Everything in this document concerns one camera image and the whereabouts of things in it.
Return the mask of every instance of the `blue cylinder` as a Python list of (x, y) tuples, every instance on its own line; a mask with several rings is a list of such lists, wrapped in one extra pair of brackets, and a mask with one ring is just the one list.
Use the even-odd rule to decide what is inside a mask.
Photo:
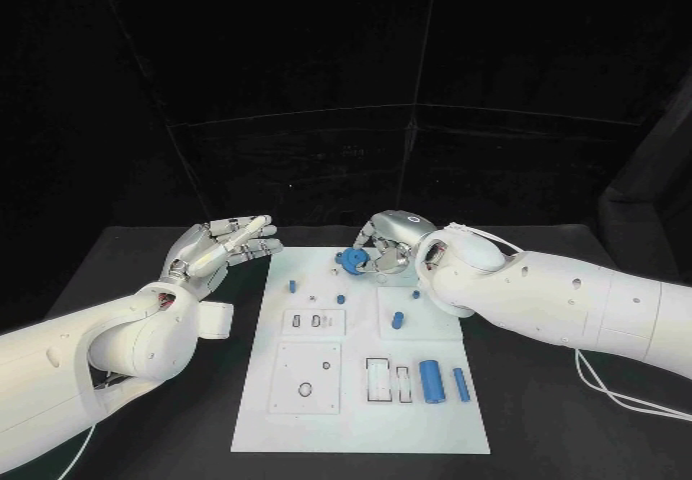
[(436, 360), (425, 360), (421, 362), (419, 369), (425, 403), (442, 403), (445, 400), (444, 387)]
[(461, 401), (468, 402), (471, 397), (468, 395), (468, 388), (465, 388), (464, 372), (459, 368), (454, 369), (454, 379), (457, 380), (457, 389)]
[(397, 330), (400, 328), (400, 325), (403, 325), (403, 314), (400, 312), (396, 312), (393, 314), (392, 328)]

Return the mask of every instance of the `white pad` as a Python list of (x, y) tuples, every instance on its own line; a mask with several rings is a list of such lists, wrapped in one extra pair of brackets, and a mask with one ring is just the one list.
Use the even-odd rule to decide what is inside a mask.
[[(338, 251), (343, 248), (285, 248), (271, 259), (230, 451), (490, 453), (458, 320), (449, 320), (422, 292), (408, 302), (416, 284), (412, 269), (399, 275), (351, 276), (334, 263)], [(343, 304), (337, 295), (346, 297)], [(389, 332), (383, 319), (393, 305), (403, 313), (403, 326)], [(302, 327), (302, 316), (301, 326), (292, 327), (288, 310), (304, 314), (343, 310), (344, 334), (338, 321), (337, 331), (312, 333), (321, 324)], [(302, 328), (308, 332), (298, 334)], [(340, 355), (330, 350), (334, 345)], [(284, 347), (292, 352), (288, 356)], [(367, 401), (367, 358), (389, 361), (389, 402)], [(422, 394), (418, 364), (423, 360), (439, 363), (446, 395), (446, 401), (434, 405)], [(408, 368), (408, 378), (400, 367)], [(458, 396), (455, 367), (464, 370), (467, 403)]]

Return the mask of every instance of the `blue gear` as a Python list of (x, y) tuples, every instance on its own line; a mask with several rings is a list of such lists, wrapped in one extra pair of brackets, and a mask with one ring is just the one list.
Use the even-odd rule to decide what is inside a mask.
[(356, 250), (348, 247), (343, 252), (335, 254), (334, 261), (351, 275), (361, 275), (363, 272), (359, 272), (356, 267), (367, 262), (369, 259), (370, 256), (364, 250)]

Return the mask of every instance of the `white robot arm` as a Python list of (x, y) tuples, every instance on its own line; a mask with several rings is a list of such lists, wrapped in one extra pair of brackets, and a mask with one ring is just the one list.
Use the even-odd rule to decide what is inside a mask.
[[(382, 253), (376, 260), (360, 250), (369, 238)], [(517, 253), (504, 255), (488, 238)], [(364, 259), (351, 265), (354, 274), (396, 273), (413, 261), (422, 290), (458, 317), (478, 312), (536, 340), (621, 355), (692, 378), (692, 288), (524, 252), (462, 225), (438, 230), (402, 211), (372, 217), (348, 251)]]
[[(157, 282), (0, 337), (0, 473), (36, 458), (174, 377), (197, 337), (229, 335), (232, 305), (200, 300), (226, 266), (281, 251), (271, 217), (194, 225)], [(95, 384), (90, 366), (109, 373)]]

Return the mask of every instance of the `black table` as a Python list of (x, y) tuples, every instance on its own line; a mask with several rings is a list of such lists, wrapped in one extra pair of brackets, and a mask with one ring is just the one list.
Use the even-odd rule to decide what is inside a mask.
[[(524, 249), (614, 267), (582, 225), (485, 230)], [(155, 280), (183, 231), (108, 228), (50, 318), (131, 294)], [(278, 236), (286, 246), (340, 246), (356, 233), (350, 227), (291, 227)], [(478, 316), (462, 325), (490, 455), (230, 453), (268, 264), (261, 259), (232, 268), (209, 297), (235, 304), (230, 338), (200, 340), (181, 374), (96, 426), (70, 478), (692, 478), (692, 424), (614, 405), (581, 383), (570, 350), (496, 328)], [(614, 391), (692, 411), (692, 381), (627, 359), (588, 357)], [(7, 479), (54, 479), (82, 440), (83, 434)]]

